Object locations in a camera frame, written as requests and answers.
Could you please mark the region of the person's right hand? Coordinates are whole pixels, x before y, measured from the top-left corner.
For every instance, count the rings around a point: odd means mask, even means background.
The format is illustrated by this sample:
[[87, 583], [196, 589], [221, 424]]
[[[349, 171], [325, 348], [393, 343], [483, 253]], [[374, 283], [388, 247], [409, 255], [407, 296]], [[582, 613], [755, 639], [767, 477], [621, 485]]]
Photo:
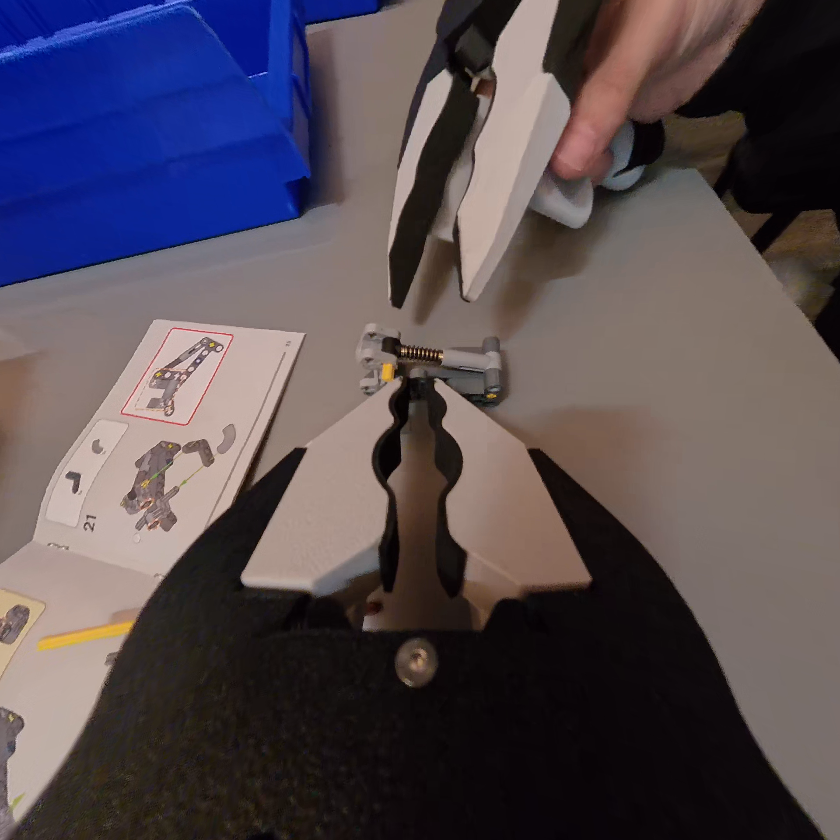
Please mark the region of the person's right hand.
[[763, 1], [606, 2], [584, 83], [550, 167], [569, 181], [602, 180], [610, 143], [631, 119], [656, 122], [690, 100], [728, 57]]

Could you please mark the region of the person's right forearm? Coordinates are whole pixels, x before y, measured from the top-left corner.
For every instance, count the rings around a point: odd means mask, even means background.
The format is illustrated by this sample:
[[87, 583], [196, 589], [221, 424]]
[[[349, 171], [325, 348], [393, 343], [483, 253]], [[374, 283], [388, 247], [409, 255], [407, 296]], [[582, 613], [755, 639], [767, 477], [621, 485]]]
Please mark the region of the person's right forearm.
[[729, 56], [676, 113], [741, 114], [751, 132], [804, 122], [838, 130], [839, 2], [768, 1]]

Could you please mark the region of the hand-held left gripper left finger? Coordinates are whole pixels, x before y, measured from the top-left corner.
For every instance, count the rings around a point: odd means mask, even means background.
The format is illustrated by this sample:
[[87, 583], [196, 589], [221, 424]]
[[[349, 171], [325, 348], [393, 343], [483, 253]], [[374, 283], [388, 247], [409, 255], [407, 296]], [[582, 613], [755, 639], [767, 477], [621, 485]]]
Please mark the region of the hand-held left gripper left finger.
[[389, 479], [402, 463], [403, 378], [303, 450], [241, 574], [260, 594], [328, 597], [362, 629], [370, 595], [390, 592], [400, 553]]

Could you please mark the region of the yellow lego axle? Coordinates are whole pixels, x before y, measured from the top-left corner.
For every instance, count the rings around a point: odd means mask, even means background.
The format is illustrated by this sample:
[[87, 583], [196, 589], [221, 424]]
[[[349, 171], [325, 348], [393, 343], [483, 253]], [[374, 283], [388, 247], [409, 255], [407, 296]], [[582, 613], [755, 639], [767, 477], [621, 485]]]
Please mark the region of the yellow lego axle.
[[112, 639], [127, 635], [134, 625], [134, 620], [118, 623], [102, 624], [74, 631], [58, 633], [42, 637], [37, 642], [36, 649], [39, 652], [55, 650], [59, 648], [97, 642], [103, 639]]

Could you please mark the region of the black chair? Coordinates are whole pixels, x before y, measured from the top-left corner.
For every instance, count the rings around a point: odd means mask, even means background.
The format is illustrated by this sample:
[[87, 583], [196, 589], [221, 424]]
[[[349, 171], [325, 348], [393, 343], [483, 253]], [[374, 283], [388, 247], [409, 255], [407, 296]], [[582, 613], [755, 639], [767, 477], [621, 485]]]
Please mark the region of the black chair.
[[830, 211], [838, 220], [838, 117], [795, 120], [767, 133], [746, 131], [731, 148], [713, 186], [741, 210], [769, 215], [751, 237], [764, 253], [803, 213]]

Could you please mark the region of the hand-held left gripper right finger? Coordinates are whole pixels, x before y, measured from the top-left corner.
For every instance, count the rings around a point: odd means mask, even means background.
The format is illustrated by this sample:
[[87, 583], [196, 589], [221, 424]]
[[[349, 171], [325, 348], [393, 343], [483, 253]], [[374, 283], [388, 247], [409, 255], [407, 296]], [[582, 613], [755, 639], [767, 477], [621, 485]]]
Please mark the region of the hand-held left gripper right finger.
[[583, 591], [592, 575], [526, 445], [440, 380], [425, 384], [433, 495], [420, 515], [435, 616], [481, 629], [499, 602]]

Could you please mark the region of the open lego instruction booklet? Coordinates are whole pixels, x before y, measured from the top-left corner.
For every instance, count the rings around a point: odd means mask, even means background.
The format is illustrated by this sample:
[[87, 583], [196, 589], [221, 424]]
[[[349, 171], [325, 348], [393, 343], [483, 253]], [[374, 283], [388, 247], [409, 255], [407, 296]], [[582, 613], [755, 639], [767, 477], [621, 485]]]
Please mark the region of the open lego instruction booklet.
[[1, 567], [1, 827], [13, 835], [71, 750], [134, 620], [234, 502], [303, 332], [156, 320], [52, 476], [34, 537]]

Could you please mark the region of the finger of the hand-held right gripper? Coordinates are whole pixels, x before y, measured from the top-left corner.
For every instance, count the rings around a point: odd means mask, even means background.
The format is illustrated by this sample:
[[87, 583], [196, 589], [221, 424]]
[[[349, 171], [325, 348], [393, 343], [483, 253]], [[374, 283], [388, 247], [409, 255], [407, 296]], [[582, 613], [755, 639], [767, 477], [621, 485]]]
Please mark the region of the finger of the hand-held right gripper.
[[430, 236], [450, 237], [456, 247], [460, 296], [474, 301], [461, 243], [460, 210], [475, 163], [480, 110], [477, 78], [444, 67], [423, 89], [397, 167], [388, 234], [388, 298], [401, 308]]
[[455, 216], [460, 294], [468, 302], [504, 256], [570, 114], [554, 71], [544, 66], [563, 5], [520, 2], [493, 49], [495, 89]]

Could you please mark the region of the grey lego suspension assembly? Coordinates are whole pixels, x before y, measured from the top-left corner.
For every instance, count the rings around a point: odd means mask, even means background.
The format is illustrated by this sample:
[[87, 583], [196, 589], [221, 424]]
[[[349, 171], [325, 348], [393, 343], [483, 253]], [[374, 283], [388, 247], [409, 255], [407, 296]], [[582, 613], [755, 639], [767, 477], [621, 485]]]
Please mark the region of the grey lego suspension assembly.
[[433, 381], [447, 384], [478, 406], [495, 406], [503, 396], [501, 345], [497, 337], [484, 338], [481, 346], [438, 349], [405, 343], [397, 329], [367, 324], [355, 351], [364, 369], [360, 390], [372, 396], [385, 385], [401, 379], [409, 398], [426, 398]]

